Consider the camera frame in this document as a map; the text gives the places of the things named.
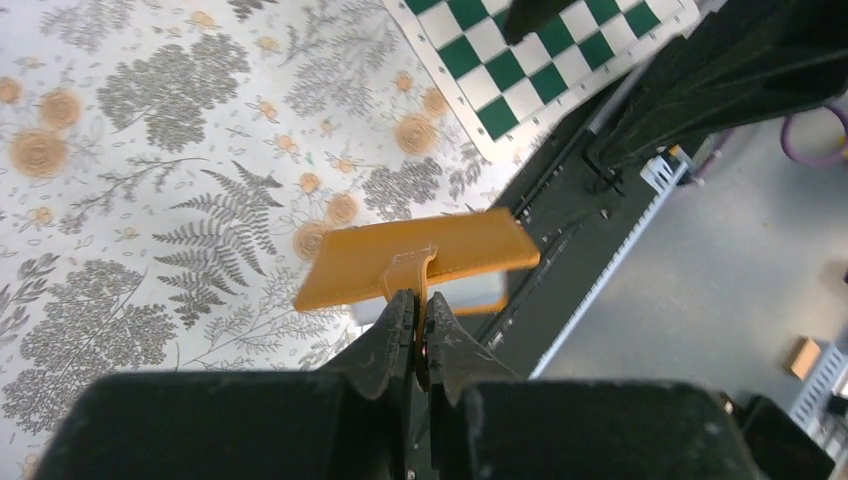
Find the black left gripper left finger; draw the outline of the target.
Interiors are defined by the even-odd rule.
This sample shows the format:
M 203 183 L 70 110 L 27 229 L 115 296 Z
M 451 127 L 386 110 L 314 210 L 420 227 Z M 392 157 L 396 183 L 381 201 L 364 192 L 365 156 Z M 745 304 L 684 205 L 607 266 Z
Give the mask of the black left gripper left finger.
M 39 479 L 402 479 L 416 297 L 313 371 L 136 372 L 87 387 Z

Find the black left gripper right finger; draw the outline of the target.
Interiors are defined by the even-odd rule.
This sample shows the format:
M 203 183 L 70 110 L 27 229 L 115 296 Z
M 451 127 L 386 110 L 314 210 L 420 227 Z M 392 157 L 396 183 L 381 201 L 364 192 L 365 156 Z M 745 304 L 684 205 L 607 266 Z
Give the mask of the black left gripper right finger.
M 431 465 L 442 479 L 754 479 L 718 397 L 682 382 L 525 380 L 426 306 Z

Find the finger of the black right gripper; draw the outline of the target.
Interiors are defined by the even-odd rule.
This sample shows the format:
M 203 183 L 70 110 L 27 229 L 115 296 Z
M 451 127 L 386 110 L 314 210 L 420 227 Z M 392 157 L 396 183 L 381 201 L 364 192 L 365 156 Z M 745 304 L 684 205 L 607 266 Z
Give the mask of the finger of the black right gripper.
M 517 45 L 538 31 L 576 0 L 514 0 L 503 23 L 502 36 L 508 45 Z

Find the orange leather card holder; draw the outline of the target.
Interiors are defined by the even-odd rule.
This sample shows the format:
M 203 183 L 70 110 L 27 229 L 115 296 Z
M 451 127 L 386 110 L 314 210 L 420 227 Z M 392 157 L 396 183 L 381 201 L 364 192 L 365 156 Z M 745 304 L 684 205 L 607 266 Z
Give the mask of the orange leather card holder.
M 320 367 L 378 400 L 437 387 L 451 405 L 485 382 L 519 377 L 459 323 L 507 302 L 506 273 L 540 253 L 506 209 L 327 232 L 293 306 L 298 312 L 363 303 L 373 331 Z

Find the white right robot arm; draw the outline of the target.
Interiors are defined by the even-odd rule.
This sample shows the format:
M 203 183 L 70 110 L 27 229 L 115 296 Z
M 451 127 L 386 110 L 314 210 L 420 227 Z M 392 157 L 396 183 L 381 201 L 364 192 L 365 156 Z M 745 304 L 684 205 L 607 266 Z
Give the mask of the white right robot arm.
M 655 54 L 577 150 L 603 169 L 692 136 L 821 107 L 847 91 L 844 1 L 726 1 Z

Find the green white chessboard mat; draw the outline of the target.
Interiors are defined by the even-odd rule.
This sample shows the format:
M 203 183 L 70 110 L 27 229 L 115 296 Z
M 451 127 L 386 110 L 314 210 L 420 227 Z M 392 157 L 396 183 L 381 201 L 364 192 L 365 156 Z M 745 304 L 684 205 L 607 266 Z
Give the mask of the green white chessboard mat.
M 384 5 L 491 162 L 528 148 L 700 18 L 693 1 L 577 1 L 511 46 L 506 1 Z

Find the floral patterned table mat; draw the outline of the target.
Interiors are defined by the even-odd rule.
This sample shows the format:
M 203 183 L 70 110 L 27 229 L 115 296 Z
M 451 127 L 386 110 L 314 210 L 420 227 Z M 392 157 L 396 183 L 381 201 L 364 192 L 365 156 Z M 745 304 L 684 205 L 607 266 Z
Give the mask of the floral patterned table mat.
M 359 333 L 291 303 L 332 228 L 488 207 L 378 1 L 1 5 L 1 475 L 94 379 L 295 368 Z

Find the small wooden block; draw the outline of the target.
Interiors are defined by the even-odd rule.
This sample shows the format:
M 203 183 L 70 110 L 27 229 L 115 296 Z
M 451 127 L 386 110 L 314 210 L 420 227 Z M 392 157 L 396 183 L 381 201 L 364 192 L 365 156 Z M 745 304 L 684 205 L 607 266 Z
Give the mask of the small wooden block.
M 783 368 L 792 377 L 804 381 L 814 369 L 821 352 L 822 347 L 816 339 L 799 336 L 787 354 Z

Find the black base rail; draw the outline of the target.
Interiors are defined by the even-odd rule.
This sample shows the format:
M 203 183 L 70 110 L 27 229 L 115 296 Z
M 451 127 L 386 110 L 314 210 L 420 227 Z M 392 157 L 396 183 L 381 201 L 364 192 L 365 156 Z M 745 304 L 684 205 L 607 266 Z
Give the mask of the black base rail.
M 541 252 L 537 267 L 507 277 L 503 310 L 471 318 L 472 336 L 503 364 L 528 377 L 631 231 L 656 190 L 640 175 L 665 149 L 603 169 L 579 155 L 645 68 L 639 67 L 568 114 L 541 137 L 527 164 L 496 200 Z

